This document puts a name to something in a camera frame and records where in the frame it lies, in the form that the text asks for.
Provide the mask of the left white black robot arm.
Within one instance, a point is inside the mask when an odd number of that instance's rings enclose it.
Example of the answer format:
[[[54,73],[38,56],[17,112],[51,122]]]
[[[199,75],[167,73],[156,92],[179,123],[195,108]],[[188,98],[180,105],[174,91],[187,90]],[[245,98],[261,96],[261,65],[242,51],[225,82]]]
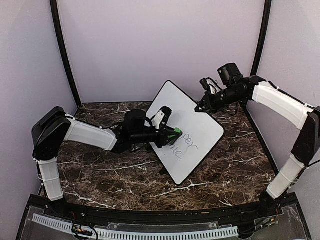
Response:
[[[154,143],[157,148],[174,144],[182,135],[179,128],[167,125],[172,110],[163,106],[153,117],[145,111],[128,111],[122,122],[110,127],[96,126],[67,114],[62,107],[54,107],[32,130],[33,152],[38,177],[51,203],[51,210],[60,218],[71,213],[65,203],[58,170],[58,154],[63,142],[77,142],[108,152],[121,154],[136,144]]]

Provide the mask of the white whiteboard black frame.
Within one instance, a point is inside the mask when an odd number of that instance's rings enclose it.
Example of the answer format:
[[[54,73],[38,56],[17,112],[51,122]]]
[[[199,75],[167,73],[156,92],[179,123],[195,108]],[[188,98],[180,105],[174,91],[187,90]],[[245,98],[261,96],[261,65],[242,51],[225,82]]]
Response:
[[[195,101],[170,80],[164,83],[146,116],[153,117],[163,106],[172,110],[167,125],[179,128],[182,135],[172,145],[157,148],[151,143],[150,146],[173,182],[181,185],[214,149],[225,130],[209,114],[195,112]]]

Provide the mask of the green whiteboard eraser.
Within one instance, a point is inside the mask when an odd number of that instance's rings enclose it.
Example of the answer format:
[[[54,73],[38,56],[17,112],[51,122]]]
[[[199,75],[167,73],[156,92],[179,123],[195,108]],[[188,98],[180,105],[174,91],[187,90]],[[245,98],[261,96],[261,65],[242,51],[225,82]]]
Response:
[[[183,132],[179,128],[175,128],[171,135],[168,136],[169,144],[173,145],[183,134]]]

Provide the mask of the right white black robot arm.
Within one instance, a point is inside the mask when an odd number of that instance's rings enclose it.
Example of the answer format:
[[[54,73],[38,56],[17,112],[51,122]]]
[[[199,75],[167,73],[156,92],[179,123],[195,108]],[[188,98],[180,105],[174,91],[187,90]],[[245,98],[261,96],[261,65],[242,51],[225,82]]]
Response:
[[[257,75],[244,77],[235,63],[227,63],[217,70],[224,89],[210,77],[200,80],[205,94],[195,107],[197,113],[224,111],[233,103],[253,101],[268,107],[291,122],[299,131],[289,159],[269,184],[262,201],[255,205],[255,213],[266,217],[278,199],[303,172],[312,166],[312,159],[320,149],[320,109],[289,95],[271,81]]]

